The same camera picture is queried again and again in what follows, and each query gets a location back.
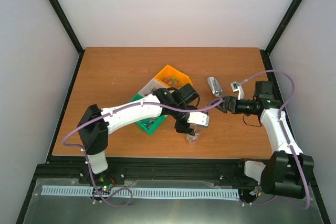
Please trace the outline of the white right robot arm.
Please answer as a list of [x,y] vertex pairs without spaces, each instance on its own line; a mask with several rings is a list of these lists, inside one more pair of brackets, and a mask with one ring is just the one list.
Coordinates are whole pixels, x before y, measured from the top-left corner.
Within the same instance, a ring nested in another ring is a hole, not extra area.
[[251,100],[244,99],[240,83],[233,82],[231,87],[238,96],[223,97],[217,108],[224,113],[256,115],[267,132],[272,149],[267,164],[246,159],[245,176],[259,182],[262,191],[267,194],[303,199],[312,177],[314,161],[311,156],[303,154],[293,138],[286,114],[281,110],[282,102],[276,100],[272,93],[272,83],[257,81]]

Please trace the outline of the orange plastic candy bin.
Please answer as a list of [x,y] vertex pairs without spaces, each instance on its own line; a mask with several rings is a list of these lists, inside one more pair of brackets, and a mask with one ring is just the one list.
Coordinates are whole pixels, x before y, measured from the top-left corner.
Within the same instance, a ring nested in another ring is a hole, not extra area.
[[178,71],[170,65],[166,65],[162,70],[154,76],[154,79],[166,87],[181,88],[186,84],[193,86],[188,75]]

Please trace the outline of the clear plastic jar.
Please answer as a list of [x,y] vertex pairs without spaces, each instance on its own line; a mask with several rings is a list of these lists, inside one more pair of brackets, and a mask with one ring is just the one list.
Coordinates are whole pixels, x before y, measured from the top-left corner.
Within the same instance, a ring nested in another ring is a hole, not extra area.
[[189,145],[196,145],[201,137],[202,128],[196,124],[191,124],[191,129],[194,130],[194,135],[187,134],[186,135],[186,143]]

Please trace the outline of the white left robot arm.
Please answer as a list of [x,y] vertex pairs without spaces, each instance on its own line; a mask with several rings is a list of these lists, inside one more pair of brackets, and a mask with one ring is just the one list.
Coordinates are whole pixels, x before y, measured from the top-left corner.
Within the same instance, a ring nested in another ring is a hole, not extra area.
[[147,96],[114,108],[99,109],[97,105],[87,108],[78,127],[91,178],[97,183],[108,180],[109,170],[105,150],[109,134],[129,124],[144,119],[170,115],[178,133],[194,135],[192,124],[207,126],[207,115],[190,105],[199,95],[188,83],[180,89],[158,88]]

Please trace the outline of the white plastic candy bin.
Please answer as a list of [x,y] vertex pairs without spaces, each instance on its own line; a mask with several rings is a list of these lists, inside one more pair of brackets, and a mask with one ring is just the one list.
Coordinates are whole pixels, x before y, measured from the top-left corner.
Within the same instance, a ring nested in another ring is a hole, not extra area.
[[152,94],[153,91],[159,88],[165,88],[166,86],[163,85],[161,82],[157,81],[156,79],[152,78],[139,92],[138,94],[142,97],[145,97],[149,94]]

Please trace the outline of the metal candy scoop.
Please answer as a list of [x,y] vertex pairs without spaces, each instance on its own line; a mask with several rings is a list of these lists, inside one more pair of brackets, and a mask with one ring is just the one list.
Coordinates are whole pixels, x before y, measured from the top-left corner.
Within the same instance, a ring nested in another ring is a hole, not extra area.
[[223,94],[223,89],[221,85],[219,84],[218,80],[215,77],[208,77],[207,83],[211,89],[212,94],[215,97],[221,97]]

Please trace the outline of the green plastic candy bin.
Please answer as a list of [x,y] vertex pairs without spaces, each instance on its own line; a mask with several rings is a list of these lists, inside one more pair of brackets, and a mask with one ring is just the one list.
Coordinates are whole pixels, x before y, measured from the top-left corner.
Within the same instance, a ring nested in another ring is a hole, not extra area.
[[147,118],[137,121],[135,122],[135,124],[146,134],[152,135],[156,131],[156,129],[164,122],[166,117],[166,115],[163,115],[154,118]]

